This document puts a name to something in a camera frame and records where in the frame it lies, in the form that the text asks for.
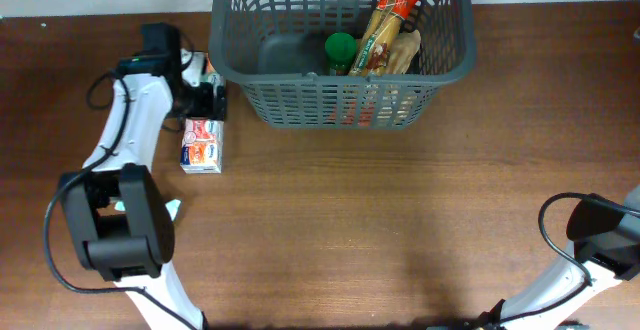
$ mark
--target small box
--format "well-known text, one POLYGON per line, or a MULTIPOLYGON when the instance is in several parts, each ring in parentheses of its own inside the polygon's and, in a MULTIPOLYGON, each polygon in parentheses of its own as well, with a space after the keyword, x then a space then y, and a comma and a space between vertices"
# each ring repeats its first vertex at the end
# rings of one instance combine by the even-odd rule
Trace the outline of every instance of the small box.
POLYGON ((180 166, 187 174, 222 172, 224 122, 186 119, 180 166))

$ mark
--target plastic basket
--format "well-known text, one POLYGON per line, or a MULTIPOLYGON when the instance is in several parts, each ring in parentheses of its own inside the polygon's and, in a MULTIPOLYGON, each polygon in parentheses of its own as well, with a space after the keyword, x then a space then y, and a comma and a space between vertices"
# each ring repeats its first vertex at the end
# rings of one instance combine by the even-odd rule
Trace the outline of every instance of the plastic basket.
POLYGON ((209 52, 275 127, 401 129, 476 57, 471 0, 421 0, 402 31, 419 30, 405 75, 326 76, 324 39, 362 35, 378 0, 213 0, 209 52))

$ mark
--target green cap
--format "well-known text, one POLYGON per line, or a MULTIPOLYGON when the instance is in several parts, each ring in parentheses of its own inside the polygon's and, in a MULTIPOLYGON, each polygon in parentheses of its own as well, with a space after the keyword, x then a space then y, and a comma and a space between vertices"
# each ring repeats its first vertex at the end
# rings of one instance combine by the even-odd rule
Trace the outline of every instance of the green cap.
POLYGON ((350 67, 356 57, 358 46, 353 36, 335 33, 324 43, 324 51, 329 58, 329 66, 350 67))

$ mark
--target brown wood surface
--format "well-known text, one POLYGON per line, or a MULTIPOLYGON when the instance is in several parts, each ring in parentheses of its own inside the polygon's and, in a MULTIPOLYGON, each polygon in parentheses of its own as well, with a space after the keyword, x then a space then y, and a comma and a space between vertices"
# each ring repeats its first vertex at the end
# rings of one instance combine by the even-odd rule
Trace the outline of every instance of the brown wood surface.
MULTIPOLYGON (((185 175, 163 132, 153 176, 184 201, 176 269, 213 324, 339 326, 475 317, 555 257, 539 206, 562 191, 622 201, 640 179, 640 5, 474 7, 478 61, 405 131, 276 130, 230 88, 224 174, 185 175)), ((144 329, 124 295, 58 285, 41 226, 58 176, 78 169, 106 112, 93 79, 141 46, 138 26, 179 25, 206 49, 209 14, 0 22, 0 328, 144 329)), ((548 216, 564 243, 573 203, 548 216)), ((53 249, 73 282, 60 209, 53 249)), ((574 316, 636 329, 640 283, 574 316)))

